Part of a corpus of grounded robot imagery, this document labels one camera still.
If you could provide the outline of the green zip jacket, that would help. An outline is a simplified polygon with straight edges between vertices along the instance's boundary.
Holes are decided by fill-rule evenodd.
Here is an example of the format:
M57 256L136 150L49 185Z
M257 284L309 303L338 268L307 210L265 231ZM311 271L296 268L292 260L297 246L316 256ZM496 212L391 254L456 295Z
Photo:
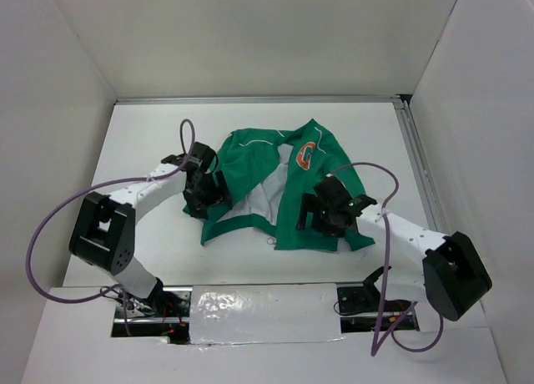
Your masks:
M230 205L208 208L200 243L232 231L255 228L275 238L277 250L335 252L338 240L306 226L297 230L302 196L335 172L351 195L364 185L335 136L314 119L300 128L236 129L222 143L217 170L222 172Z

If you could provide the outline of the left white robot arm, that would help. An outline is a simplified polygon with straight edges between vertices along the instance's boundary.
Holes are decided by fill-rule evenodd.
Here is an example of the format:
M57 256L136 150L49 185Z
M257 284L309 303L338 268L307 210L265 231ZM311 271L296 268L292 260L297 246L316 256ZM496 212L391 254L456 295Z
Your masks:
M103 195L92 191L81 204L69 241L72 255L105 271L135 298L136 308L156 316L176 308L177 296L134 257L135 228L150 211L175 195L183 195L189 215L206 220L208 208L231 204L218 156L206 144L193 144L191 154L171 154L146 178Z

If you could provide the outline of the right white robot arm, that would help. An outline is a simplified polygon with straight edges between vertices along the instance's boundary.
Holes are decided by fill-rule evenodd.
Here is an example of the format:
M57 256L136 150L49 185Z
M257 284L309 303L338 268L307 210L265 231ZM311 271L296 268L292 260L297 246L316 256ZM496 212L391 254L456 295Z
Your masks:
M425 301L449 321L460 320L493 287L491 277L471 239L425 229L378 203L368 195L351 196L336 177L316 184L301 198L297 230L310 228L327 237L352 232L366 237L387 235L390 249L399 251L422 270L417 283Z

